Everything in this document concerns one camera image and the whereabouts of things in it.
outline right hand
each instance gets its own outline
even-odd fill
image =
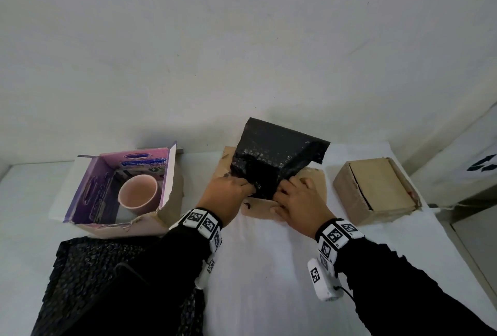
[[[291,228],[312,239],[326,221],[335,218],[311,178],[292,176],[288,181],[281,181],[273,200],[280,206],[272,207],[270,211],[283,218]]]

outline torn cardboard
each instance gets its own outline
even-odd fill
[[[333,187],[351,222],[390,222],[421,207],[419,195],[391,158],[349,161]]]
[[[230,165],[233,160],[233,154],[235,153],[236,147],[226,146],[224,148],[223,154],[219,163],[212,175],[212,178],[217,178],[221,176],[230,176]],[[298,178],[308,177],[311,178],[315,185],[316,190],[320,197],[326,202],[326,178],[323,170],[313,169],[310,167],[305,167],[297,173]],[[277,206],[278,203],[272,200],[258,199],[254,197],[246,197],[242,202],[241,211],[244,216],[260,218],[263,220],[276,220],[282,221],[283,219],[277,214],[271,213],[269,209],[273,206]]]
[[[71,223],[99,238],[165,234],[179,219],[183,176],[176,147],[78,156],[59,191],[49,218]],[[148,174],[162,181],[156,211],[118,222],[117,195],[130,177]]]

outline black cable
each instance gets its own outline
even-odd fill
[[[352,295],[347,290],[345,290],[344,288],[342,288],[341,286],[334,286],[333,289],[335,289],[335,290],[342,289],[345,293],[348,294],[348,296],[352,299],[352,301],[354,301],[354,297],[352,297]]]

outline black bubble wrap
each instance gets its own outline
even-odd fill
[[[329,145],[329,141],[250,118],[233,155],[231,174],[255,186],[253,197],[272,199],[283,179],[311,161],[323,163]]]
[[[116,264],[130,261],[157,240],[157,237],[111,240],[82,237],[61,242],[31,336],[56,334],[62,324],[79,315],[114,278]],[[178,334],[201,334],[204,308],[203,291],[193,289],[183,304]]]

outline hand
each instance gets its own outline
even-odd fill
[[[272,207],[270,211],[277,213],[291,228],[312,239],[321,225],[335,218],[311,178],[299,180],[292,176],[288,181],[281,181],[273,200],[281,206]]]
[[[210,181],[197,207],[213,212],[226,227],[238,214],[243,199],[254,193],[255,187],[246,179],[223,176]]]

